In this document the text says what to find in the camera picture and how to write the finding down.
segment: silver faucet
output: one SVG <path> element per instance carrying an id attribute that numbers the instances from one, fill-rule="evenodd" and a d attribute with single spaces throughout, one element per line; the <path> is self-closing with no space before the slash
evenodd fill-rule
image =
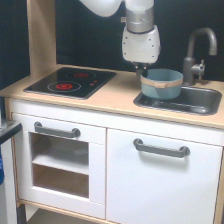
<path id="1" fill-rule="evenodd" d="M 187 57 L 184 58 L 183 66 L 183 85 L 193 86 L 194 85 L 194 75 L 198 75 L 199 79 L 202 79 L 205 70 L 204 60 L 201 64 L 195 64 L 195 58 L 193 57 L 195 39 L 197 36 L 207 34 L 210 42 L 209 55 L 217 55 L 217 40 L 215 33 L 210 28 L 202 28 L 195 30 L 189 38 Z"/>

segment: pot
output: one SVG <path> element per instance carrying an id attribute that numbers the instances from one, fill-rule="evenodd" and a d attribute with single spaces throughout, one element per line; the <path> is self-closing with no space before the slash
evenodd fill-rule
<path id="1" fill-rule="evenodd" d="M 168 100 L 179 96 L 183 74 L 169 69 L 150 69 L 141 76 L 142 93 L 150 98 Z"/>

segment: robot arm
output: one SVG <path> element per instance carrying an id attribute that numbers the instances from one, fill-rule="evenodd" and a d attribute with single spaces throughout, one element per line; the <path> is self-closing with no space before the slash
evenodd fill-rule
<path id="1" fill-rule="evenodd" d="M 99 16 L 113 15 L 122 0 L 80 0 Z M 160 53 L 159 32 L 154 26 L 154 0 L 123 0 L 126 7 L 122 51 L 125 60 L 132 62 L 137 71 L 139 64 L 147 68 L 155 63 Z"/>
<path id="2" fill-rule="evenodd" d="M 122 0 L 80 0 L 89 10 L 102 17 L 112 16 Z"/>

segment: stovetop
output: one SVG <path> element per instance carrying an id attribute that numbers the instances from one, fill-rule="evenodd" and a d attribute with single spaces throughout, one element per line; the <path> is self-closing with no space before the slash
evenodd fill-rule
<path id="1" fill-rule="evenodd" d="M 87 99 L 115 75 L 114 72 L 64 67 L 27 87 L 24 91 Z"/>

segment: dark background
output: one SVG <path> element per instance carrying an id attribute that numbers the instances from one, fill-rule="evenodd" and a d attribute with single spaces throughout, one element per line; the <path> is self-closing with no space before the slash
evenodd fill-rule
<path id="1" fill-rule="evenodd" d="M 134 71 L 122 58 L 124 4 L 110 18 L 90 12 L 78 0 L 56 0 L 57 60 L 94 68 Z M 152 67 L 182 71 L 190 33 L 214 30 L 218 55 L 208 56 L 207 37 L 196 42 L 195 57 L 205 59 L 204 79 L 224 81 L 224 1 L 155 0 L 161 55 Z M 0 0 L 0 89 L 29 75 L 26 0 Z"/>

